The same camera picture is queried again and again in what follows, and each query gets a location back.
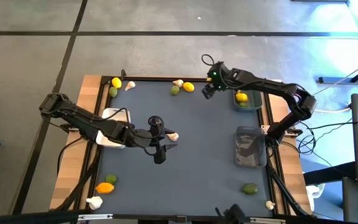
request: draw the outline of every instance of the garlic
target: garlic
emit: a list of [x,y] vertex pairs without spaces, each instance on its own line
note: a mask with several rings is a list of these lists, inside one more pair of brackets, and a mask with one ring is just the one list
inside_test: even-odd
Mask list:
[[172,82],[176,86],[179,86],[180,88],[183,86],[183,80],[176,80]]
[[135,82],[133,81],[130,81],[128,83],[128,85],[125,87],[125,91],[129,90],[130,88],[134,88],[136,85],[135,85]]
[[273,210],[274,205],[276,205],[276,204],[271,202],[271,201],[266,202],[266,208],[269,209],[269,210]]
[[173,134],[167,134],[168,138],[171,139],[172,141],[177,141],[179,138],[179,134],[178,133],[173,133]]
[[101,197],[95,196],[95,197],[87,198],[87,199],[86,199],[86,202],[89,203],[89,207],[90,207],[92,210],[95,210],[95,209],[100,208],[100,206],[101,206],[102,203],[103,203],[103,200],[102,200]]

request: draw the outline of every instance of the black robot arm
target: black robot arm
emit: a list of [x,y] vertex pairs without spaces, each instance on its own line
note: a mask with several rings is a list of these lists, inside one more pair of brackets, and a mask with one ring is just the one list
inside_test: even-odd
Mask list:
[[176,146],[176,144],[160,145],[160,140],[164,139],[166,134],[174,132],[164,128],[163,121],[158,116],[149,118],[149,130],[135,129],[133,124],[127,122],[101,118],[75,105],[62,93],[48,94],[39,110],[44,118],[64,119],[72,126],[78,128],[83,137],[93,142],[96,140],[98,131],[101,131],[110,141],[123,144],[126,147],[141,147],[144,150],[146,147],[155,147],[156,153],[154,154],[145,151],[154,157],[156,164],[163,163],[166,160],[166,151]]
[[316,99],[297,84],[258,78],[237,68],[229,70],[223,62],[212,64],[207,76],[209,84],[202,90],[207,99],[211,98],[215,91],[224,90],[258,90],[284,98],[291,112],[279,123],[273,123],[267,131],[267,141],[276,146],[281,143],[288,128],[310,118],[316,108]]

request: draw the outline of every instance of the white cable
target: white cable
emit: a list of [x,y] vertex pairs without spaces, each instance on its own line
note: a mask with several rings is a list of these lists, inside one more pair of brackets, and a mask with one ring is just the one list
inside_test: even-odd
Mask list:
[[331,88],[331,87],[333,87],[333,86],[336,86],[337,84],[343,82],[347,77],[353,75],[353,74],[354,74],[355,72],[357,72],[357,71],[358,71],[358,69],[354,70],[352,73],[346,75],[345,77],[343,77],[342,79],[340,79],[340,80],[338,80],[337,82],[333,83],[332,85],[329,85],[329,86],[327,86],[326,88],[323,88],[322,90],[320,90],[320,91],[318,91],[317,93],[313,94],[313,96],[317,95],[318,93],[321,93],[322,91],[324,91],[324,90],[326,90],[326,89],[328,89],[328,88]]
[[325,111],[325,110],[317,110],[315,109],[314,112],[320,112],[320,113],[342,113],[345,111],[350,110],[350,108],[346,108],[346,109],[342,109],[342,110],[337,110],[337,111]]

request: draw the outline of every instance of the yellow fruit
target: yellow fruit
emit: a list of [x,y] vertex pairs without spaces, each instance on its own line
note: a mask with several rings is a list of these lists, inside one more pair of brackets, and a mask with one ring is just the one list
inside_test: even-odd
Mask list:
[[238,102],[247,102],[248,96],[245,93],[237,93],[236,94],[236,100]]
[[183,84],[183,89],[189,93],[191,93],[192,91],[194,91],[194,85],[191,83],[184,83]]
[[113,184],[102,182],[95,188],[95,190],[99,194],[108,194],[108,193],[112,192],[112,190],[114,190],[114,186],[113,186]]
[[118,88],[121,88],[122,82],[119,78],[116,77],[116,78],[113,78],[112,85],[118,89]]

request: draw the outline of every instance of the plastic bin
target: plastic bin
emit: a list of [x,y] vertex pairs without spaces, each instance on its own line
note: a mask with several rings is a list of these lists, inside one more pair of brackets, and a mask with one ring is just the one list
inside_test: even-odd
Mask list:
[[237,166],[264,167],[267,163],[265,135],[262,128],[237,127],[234,146]]
[[248,107],[243,108],[239,106],[239,103],[236,101],[237,91],[233,91],[233,107],[236,111],[248,112],[255,111],[262,107],[262,95],[259,91],[256,90],[241,90],[241,93],[245,93],[248,96]]

